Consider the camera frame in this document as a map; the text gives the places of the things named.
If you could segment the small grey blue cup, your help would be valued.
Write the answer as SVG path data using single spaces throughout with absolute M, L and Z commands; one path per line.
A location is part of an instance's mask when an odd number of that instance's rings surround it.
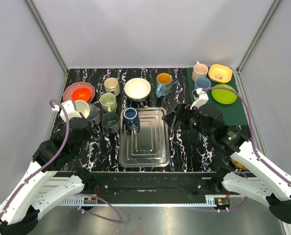
M 75 104 L 78 112 L 80 112 L 87 120 L 93 121 L 93 114 L 98 111 L 94 104 L 82 100 L 75 101 Z

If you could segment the dark grey mug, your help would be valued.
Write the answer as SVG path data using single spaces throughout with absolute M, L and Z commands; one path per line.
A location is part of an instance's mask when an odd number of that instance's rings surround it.
M 107 132 L 115 133 L 120 130 L 120 118 L 114 112 L 107 112 L 102 117 L 102 125 Z

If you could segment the dark blue mug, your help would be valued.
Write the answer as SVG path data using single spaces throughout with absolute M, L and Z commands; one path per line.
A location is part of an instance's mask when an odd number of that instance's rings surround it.
M 135 108 L 126 108 L 123 111 L 123 122 L 125 130 L 132 134 L 137 134 L 140 130 L 140 118 Z

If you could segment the light green mug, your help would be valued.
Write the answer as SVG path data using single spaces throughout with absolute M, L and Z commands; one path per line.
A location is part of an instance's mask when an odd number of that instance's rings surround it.
M 117 101 L 112 93 L 104 93 L 99 99 L 101 106 L 105 112 L 116 112 Z

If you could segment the light blue mug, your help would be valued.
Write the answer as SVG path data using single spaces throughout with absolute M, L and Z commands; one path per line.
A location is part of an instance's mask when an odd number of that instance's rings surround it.
M 172 77 L 168 73 L 157 75 L 156 97 L 167 96 L 170 93 Z

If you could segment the cream white mug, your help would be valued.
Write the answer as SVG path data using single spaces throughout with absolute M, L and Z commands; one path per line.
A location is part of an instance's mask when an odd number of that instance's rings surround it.
M 104 88 L 107 93 L 112 93 L 114 96 L 118 96 L 121 92 L 118 80 L 113 77 L 104 81 Z

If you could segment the pink purple mug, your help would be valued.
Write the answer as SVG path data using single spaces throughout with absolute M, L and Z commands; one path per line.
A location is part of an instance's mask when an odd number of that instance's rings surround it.
M 93 116 L 94 116 L 93 121 L 95 122 L 96 125 L 99 125 L 101 122 L 101 117 L 100 117 L 99 111 L 94 112 Z

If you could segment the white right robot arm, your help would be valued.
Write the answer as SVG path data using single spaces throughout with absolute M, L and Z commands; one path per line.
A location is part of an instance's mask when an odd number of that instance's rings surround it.
M 226 190 L 242 194 L 264 206 L 279 220 L 291 224 L 291 175 L 259 152 L 254 143 L 238 129 L 225 124 L 222 112 L 213 104 L 197 108 L 178 104 L 163 116 L 169 128 L 177 124 L 206 135 L 224 155 L 244 165 L 260 182 L 221 170 L 211 182 L 213 192 Z

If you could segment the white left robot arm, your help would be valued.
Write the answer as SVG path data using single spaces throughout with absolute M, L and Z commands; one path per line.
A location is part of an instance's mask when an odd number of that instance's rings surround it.
M 86 137 L 93 135 L 91 123 L 73 117 L 49 140 L 40 144 L 21 181 L 0 204 L 0 233 L 27 235 L 50 210 L 78 193 L 95 190 L 95 179 L 84 168 L 78 168 L 62 184 L 39 195 L 45 184 L 61 167 L 81 151 Z

